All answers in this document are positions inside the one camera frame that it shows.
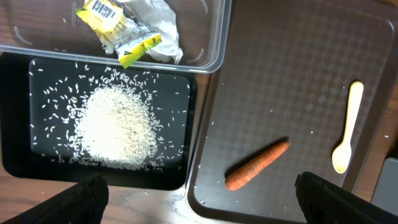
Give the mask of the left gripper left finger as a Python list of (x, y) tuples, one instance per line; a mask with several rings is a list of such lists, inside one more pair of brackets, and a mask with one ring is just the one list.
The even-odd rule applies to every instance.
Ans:
[(3, 224), (100, 224), (108, 201), (108, 184), (96, 174)]

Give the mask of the white rice pile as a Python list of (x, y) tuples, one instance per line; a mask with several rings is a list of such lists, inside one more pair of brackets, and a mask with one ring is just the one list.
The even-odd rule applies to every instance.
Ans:
[(188, 78), (34, 59), (30, 148), (54, 162), (165, 172), (181, 169)]

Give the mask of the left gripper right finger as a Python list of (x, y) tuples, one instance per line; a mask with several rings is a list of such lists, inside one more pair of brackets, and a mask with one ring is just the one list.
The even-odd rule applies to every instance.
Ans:
[(397, 216), (311, 173), (299, 174), (295, 194), (307, 223), (397, 224)]

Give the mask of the yellow plastic spoon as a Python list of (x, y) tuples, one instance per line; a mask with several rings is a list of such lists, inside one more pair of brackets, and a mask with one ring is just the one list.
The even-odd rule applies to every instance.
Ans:
[(333, 168), (338, 174), (345, 173), (349, 166), (352, 154), (351, 138), (358, 117), (363, 91), (364, 85), (360, 81), (353, 82), (349, 88), (343, 139), (331, 155)]

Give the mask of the yellow green snack wrapper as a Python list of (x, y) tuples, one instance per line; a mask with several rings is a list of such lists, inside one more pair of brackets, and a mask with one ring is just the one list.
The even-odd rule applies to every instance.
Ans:
[(75, 14), (94, 30), (107, 54), (117, 53), (123, 68), (162, 42), (161, 34), (142, 22), (135, 11), (114, 1), (89, 0)]

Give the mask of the orange carrot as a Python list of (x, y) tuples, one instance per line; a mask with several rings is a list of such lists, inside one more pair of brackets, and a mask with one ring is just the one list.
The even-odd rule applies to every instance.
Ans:
[(290, 142), (284, 141), (272, 146), (262, 154), (251, 159), (245, 165), (230, 173), (225, 180), (228, 190), (234, 191), (245, 186), (250, 180), (255, 178), (268, 165), (278, 159), (290, 147)]

